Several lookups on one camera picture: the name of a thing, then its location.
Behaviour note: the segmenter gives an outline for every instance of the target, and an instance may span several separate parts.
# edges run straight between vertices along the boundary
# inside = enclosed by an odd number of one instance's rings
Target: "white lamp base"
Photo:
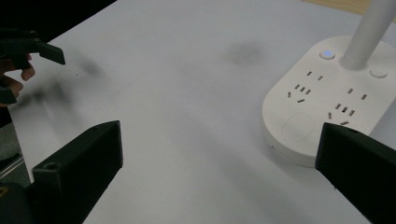
[[[267,143],[295,163],[314,167],[324,122],[370,134],[396,97],[396,48],[380,42],[361,70],[340,64],[352,36],[323,40],[266,95]]]

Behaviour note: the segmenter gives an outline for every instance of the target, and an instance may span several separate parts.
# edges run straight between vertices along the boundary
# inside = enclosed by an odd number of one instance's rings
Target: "desk lamp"
[[[369,135],[396,96],[396,48],[381,41],[395,0],[374,0],[353,36],[317,43],[267,93],[266,142],[284,157],[315,167],[325,122]]]

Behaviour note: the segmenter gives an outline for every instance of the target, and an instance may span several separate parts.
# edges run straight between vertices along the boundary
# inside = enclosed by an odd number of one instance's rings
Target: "black object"
[[[396,223],[396,151],[347,127],[325,123],[316,169],[372,223]]]
[[[28,188],[0,183],[0,223],[81,224],[121,167],[120,122],[94,126],[38,164]]]
[[[35,30],[43,42],[87,20],[116,0],[68,0],[49,4],[43,0],[12,0],[4,3],[0,27]]]
[[[0,29],[0,59],[11,59],[17,69],[30,68],[28,53],[39,53],[41,57],[56,63],[65,64],[61,49],[42,42],[36,31]],[[0,103],[15,104],[12,91],[0,87]]]

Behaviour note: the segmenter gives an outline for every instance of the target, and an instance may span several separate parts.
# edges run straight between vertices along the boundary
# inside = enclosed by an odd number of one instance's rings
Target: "table surface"
[[[265,94],[360,15],[298,0],[118,0],[33,55],[10,113],[28,169],[119,120],[124,166],[84,223],[369,223],[262,137]],[[396,46],[396,27],[383,40]],[[392,105],[372,137],[396,147]]]

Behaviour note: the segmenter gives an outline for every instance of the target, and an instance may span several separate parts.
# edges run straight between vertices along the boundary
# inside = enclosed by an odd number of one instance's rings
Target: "white power strip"
[[[324,122],[370,134],[396,97],[396,49],[380,42],[366,66],[340,64],[352,36],[323,40],[266,95],[267,143],[299,165],[314,167]]]

